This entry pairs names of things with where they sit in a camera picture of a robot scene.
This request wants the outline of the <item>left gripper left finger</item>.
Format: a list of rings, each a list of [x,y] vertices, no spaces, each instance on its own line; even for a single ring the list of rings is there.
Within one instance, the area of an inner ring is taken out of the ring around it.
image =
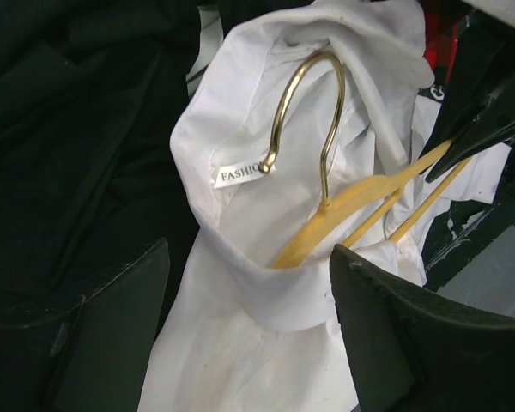
[[[137,260],[0,311],[0,411],[135,411],[169,271]]]

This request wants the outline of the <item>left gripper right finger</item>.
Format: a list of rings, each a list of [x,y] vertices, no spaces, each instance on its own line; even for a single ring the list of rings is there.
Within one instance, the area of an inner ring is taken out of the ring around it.
[[[448,300],[348,248],[330,282],[363,411],[515,411],[515,318]]]

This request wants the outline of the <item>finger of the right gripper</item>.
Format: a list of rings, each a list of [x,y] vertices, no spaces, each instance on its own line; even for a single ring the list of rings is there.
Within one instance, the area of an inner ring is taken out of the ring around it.
[[[473,155],[515,135],[515,64],[492,62],[478,81],[454,78],[425,153],[450,147],[426,176],[428,183]]]

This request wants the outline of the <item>thin natural wooden hanger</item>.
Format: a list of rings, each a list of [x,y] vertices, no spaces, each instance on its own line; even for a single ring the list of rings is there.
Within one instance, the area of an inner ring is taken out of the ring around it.
[[[258,165],[260,173],[268,174],[272,171],[280,151],[282,126],[288,105],[304,75],[314,64],[321,60],[327,60],[331,63],[336,73],[338,90],[334,116],[319,158],[321,201],[317,212],[283,247],[273,263],[270,264],[271,269],[291,269],[299,266],[327,235],[339,227],[351,215],[369,203],[382,200],[383,203],[342,242],[342,245],[346,247],[352,246],[400,199],[407,183],[439,161],[443,155],[447,154],[452,145],[451,140],[443,142],[398,174],[392,176],[373,175],[351,185],[337,197],[331,197],[327,181],[326,161],[341,120],[345,96],[345,75],[342,63],[334,53],[330,51],[316,51],[308,56],[297,68],[284,88],[276,108],[267,155]]]

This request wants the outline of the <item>white button-up shirt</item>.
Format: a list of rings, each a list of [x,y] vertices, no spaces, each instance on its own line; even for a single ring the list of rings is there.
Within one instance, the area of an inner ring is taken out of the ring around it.
[[[342,116],[327,161],[336,195],[415,160],[420,89],[434,79],[416,1],[316,1],[234,27],[171,135],[199,232],[152,349],[141,411],[350,411],[358,399],[330,287],[329,258],[372,211],[347,218],[299,267],[271,263],[321,200],[319,156],[340,100],[320,61],[288,108],[271,173],[239,167],[269,147],[291,75],[313,52],[340,59]]]

